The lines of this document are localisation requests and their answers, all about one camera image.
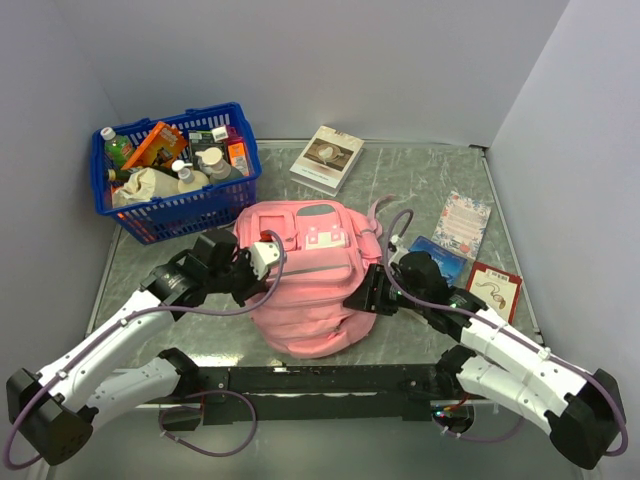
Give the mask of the pink student backpack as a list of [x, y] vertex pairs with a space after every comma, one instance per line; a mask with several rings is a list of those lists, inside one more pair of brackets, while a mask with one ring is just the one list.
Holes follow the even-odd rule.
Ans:
[[383, 227], [376, 211], [390, 199], [376, 199], [367, 213], [331, 200], [265, 201], [238, 216], [234, 233], [240, 247], [266, 230], [283, 242], [284, 268], [268, 279], [275, 292], [250, 314], [273, 349], [299, 359], [321, 358], [369, 334], [375, 314], [343, 302], [382, 258]]

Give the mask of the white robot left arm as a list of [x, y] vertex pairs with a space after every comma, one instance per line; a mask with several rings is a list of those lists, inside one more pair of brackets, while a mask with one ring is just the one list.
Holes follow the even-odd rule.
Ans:
[[241, 247], [233, 233], [213, 229], [155, 267], [124, 305], [75, 348], [35, 373], [20, 369], [7, 380], [12, 428], [2, 452], [4, 466], [22, 470], [40, 460], [59, 465], [96, 429], [127, 411], [154, 399], [192, 398], [199, 368], [177, 348], [125, 374], [114, 371], [185, 314], [206, 314], [203, 303], [211, 294], [231, 295], [238, 315], [251, 312], [248, 299], [274, 294], [276, 287], [266, 280], [273, 268], [283, 268], [285, 257], [273, 231], [262, 231], [256, 242]]

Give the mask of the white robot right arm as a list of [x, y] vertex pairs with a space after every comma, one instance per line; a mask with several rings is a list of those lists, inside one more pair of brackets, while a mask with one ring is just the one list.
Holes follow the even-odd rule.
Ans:
[[392, 316], [419, 313], [456, 346], [438, 363], [438, 390], [492, 400], [540, 428], [574, 465], [594, 469], [628, 446], [626, 417], [616, 379], [569, 363], [516, 330], [471, 292], [450, 286], [431, 256], [407, 252], [369, 266], [347, 297], [352, 310]]

